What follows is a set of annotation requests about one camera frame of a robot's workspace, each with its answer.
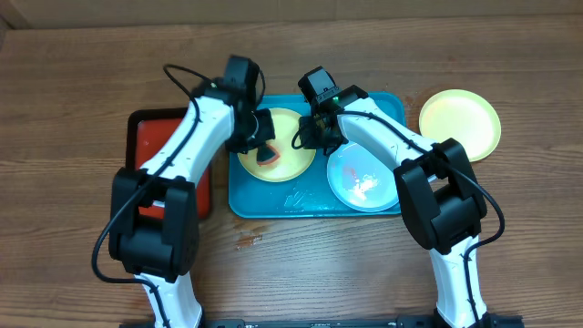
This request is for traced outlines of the yellow-green plate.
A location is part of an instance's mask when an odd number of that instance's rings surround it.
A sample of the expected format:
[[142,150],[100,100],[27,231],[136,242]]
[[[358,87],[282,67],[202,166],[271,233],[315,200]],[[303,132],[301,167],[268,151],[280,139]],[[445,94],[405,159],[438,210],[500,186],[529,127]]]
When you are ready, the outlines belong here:
[[312,164],[314,149],[294,149],[292,138],[299,128],[301,115],[288,108],[271,108],[275,139],[267,144],[276,151],[278,157],[267,164],[257,163],[257,149],[247,154],[238,154],[238,160],[255,178],[268,182],[284,182],[300,176]]
[[463,89],[447,89],[431,96],[419,115],[421,134],[438,142],[454,138],[471,161],[488,157],[501,139],[501,122],[483,97]]

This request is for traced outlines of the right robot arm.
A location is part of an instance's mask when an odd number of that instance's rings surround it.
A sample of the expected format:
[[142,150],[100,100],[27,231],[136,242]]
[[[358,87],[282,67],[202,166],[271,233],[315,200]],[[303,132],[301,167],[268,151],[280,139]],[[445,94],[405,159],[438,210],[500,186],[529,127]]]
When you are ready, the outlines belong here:
[[432,141],[388,117],[367,92],[334,83],[300,87],[311,114],[300,120],[295,148],[331,149],[352,141],[393,174],[405,227],[430,253],[436,313],[448,327],[484,327],[476,250],[491,196],[477,183],[462,145]]

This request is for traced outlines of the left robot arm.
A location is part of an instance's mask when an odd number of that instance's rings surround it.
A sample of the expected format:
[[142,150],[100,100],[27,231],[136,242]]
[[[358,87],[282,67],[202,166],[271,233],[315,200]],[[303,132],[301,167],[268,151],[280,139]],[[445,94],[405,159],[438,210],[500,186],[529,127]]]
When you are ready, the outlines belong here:
[[275,137],[270,112],[258,108],[256,83],[203,81],[188,93],[188,109],[159,152],[113,180],[111,219],[97,241],[122,263],[126,283],[144,287],[157,327],[202,321],[189,276],[199,243],[196,187],[223,144],[245,152]]

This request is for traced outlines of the blue plastic tray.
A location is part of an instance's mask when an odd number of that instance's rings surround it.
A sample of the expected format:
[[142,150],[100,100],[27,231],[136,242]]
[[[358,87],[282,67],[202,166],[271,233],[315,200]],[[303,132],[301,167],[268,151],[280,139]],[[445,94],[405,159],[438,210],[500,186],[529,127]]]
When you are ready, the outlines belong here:
[[[369,92],[387,116],[406,125],[404,105],[394,94]],[[310,105],[302,95],[265,96],[263,108],[288,108],[300,115],[310,114]],[[317,151],[309,168],[297,178],[284,182],[268,182],[253,177],[237,155],[229,159],[229,205],[232,211],[244,219],[287,220],[294,218],[341,218],[364,216],[399,215],[397,203],[387,210],[362,212],[351,209],[333,194],[326,176],[328,158]]]

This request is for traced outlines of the red and black tray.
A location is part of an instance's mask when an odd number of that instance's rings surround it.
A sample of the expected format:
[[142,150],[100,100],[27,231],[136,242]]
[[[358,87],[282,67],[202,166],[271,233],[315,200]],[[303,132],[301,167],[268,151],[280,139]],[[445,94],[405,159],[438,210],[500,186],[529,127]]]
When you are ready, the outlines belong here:
[[[139,169],[167,142],[187,112],[186,108],[141,109],[128,118],[125,167]],[[198,218],[206,220],[212,209],[211,165],[197,185]]]

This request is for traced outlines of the light blue plate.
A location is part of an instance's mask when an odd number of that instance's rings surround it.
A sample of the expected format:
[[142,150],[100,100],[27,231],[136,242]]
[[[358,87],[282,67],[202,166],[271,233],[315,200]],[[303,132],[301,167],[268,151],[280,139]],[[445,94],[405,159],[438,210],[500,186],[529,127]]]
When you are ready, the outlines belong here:
[[353,210],[375,213],[399,203],[392,171],[354,142],[328,158],[327,180],[336,198]]

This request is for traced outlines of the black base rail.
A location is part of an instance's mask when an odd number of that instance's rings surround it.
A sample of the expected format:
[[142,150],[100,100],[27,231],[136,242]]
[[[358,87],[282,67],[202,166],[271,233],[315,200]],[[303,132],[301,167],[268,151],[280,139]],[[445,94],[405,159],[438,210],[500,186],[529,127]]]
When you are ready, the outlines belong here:
[[[500,316],[487,313],[482,327],[524,328],[521,316]],[[154,323],[122,323],[123,328],[153,328]],[[340,320],[340,321],[267,321],[245,322],[242,319],[202,321],[205,328],[436,328],[449,327],[438,315],[400,315],[385,320]]]

